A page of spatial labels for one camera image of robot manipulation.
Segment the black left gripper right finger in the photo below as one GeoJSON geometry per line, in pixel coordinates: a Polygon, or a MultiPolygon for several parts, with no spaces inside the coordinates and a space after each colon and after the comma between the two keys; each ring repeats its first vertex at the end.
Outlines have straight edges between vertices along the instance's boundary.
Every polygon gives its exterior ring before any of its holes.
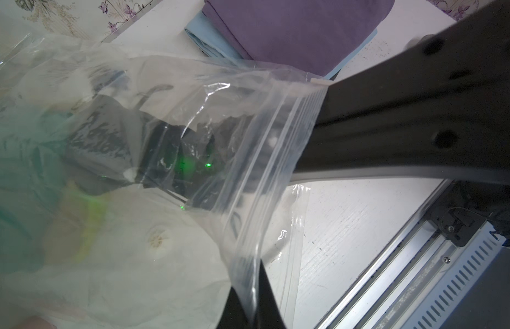
{"type": "Polygon", "coordinates": [[[254,327],[257,329],[286,329],[262,261],[259,270],[258,306],[254,327]]]}

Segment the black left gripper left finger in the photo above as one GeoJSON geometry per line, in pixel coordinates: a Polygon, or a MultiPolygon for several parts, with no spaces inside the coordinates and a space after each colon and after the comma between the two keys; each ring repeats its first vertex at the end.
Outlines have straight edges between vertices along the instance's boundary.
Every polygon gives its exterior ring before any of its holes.
{"type": "Polygon", "coordinates": [[[216,329],[244,329],[249,328],[242,304],[236,291],[231,288],[226,305],[216,329]]]}

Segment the clear plastic vacuum bag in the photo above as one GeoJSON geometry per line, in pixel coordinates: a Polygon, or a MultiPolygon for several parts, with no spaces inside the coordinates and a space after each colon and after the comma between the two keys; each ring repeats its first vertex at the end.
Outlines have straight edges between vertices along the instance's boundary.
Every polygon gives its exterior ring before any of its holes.
{"type": "Polygon", "coordinates": [[[284,328],[327,90],[0,14],[0,328],[284,328]]]}

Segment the purple garment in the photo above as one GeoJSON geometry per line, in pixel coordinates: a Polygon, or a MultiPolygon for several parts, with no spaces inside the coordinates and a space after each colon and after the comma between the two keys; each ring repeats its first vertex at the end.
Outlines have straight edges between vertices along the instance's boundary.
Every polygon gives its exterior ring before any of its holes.
{"type": "Polygon", "coordinates": [[[327,76],[388,16],[391,0],[206,1],[202,12],[245,60],[327,76]]]}

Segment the light blue garment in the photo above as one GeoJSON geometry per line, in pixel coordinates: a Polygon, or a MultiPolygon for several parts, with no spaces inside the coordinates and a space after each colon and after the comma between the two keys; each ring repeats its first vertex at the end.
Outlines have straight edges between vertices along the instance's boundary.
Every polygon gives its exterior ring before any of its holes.
{"type": "MultiPolygon", "coordinates": [[[[208,57],[228,60],[231,63],[237,63],[243,59],[240,53],[226,41],[220,32],[212,26],[210,20],[201,12],[196,14],[187,24],[184,31],[208,57]]],[[[374,30],[356,49],[338,63],[338,65],[332,67],[332,70],[327,73],[324,78],[334,80],[341,69],[372,41],[377,35],[377,32],[377,30],[374,30]]]]}

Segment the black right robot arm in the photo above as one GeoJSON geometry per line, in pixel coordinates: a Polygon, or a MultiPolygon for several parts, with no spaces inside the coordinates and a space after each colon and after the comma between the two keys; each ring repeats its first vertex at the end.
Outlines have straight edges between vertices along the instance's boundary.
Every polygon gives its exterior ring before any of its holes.
{"type": "MultiPolygon", "coordinates": [[[[223,187],[254,193],[262,167],[235,178],[242,138],[259,137],[251,116],[190,130],[133,110],[149,127],[138,166],[104,151],[125,149],[119,124],[128,110],[102,97],[72,137],[71,170],[81,192],[102,195],[129,185],[158,188],[212,209],[223,187]]],[[[466,204],[510,211],[510,1],[495,1],[466,21],[399,56],[328,88],[316,119],[298,126],[308,139],[286,181],[414,176],[456,180],[466,204]]]]}

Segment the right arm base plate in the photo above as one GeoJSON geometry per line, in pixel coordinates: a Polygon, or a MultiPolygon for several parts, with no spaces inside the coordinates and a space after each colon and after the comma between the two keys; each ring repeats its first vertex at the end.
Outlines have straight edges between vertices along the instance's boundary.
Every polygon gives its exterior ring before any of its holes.
{"type": "Polygon", "coordinates": [[[493,227],[489,233],[503,237],[503,247],[510,249],[510,186],[454,181],[424,218],[457,247],[466,246],[489,223],[493,227]]]}

